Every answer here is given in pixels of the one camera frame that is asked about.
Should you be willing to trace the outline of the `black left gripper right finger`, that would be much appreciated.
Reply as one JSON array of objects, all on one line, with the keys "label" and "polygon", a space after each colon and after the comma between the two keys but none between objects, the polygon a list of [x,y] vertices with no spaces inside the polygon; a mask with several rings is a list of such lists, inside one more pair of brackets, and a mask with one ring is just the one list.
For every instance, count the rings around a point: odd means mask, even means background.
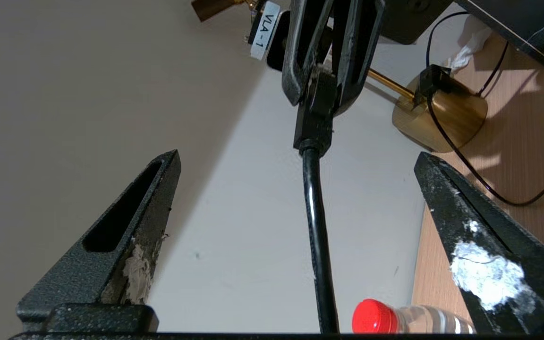
[{"label": "black left gripper right finger", "polygon": [[478,333],[544,333],[544,245],[440,157],[415,177]]}]

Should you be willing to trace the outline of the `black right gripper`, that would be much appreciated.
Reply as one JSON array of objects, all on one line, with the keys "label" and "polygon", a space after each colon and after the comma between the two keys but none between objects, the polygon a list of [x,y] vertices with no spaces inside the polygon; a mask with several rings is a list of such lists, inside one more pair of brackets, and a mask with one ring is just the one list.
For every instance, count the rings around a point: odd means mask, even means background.
[{"label": "black right gripper", "polygon": [[[337,92],[333,116],[343,114],[361,94],[380,42],[410,45],[451,4],[451,0],[293,0],[288,9],[253,0],[248,44],[251,57],[281,71],[289,103],[304,98],[313,69],[323,64],[332,43]],[[334,28],[328,27],[334,15]]]}]

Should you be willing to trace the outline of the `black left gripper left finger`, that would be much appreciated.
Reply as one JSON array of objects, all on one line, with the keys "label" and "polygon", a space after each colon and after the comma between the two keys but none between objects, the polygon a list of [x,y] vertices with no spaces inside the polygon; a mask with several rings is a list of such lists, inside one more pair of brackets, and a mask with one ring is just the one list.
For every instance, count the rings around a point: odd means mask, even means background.
[{"label": "black left gripper left finger", "polygon": [[153,159],[49,269],[17,305],[18,312],[50,312],[63,303],[114,303],[136,247],[155,267],[181,174],[176,149]]}]

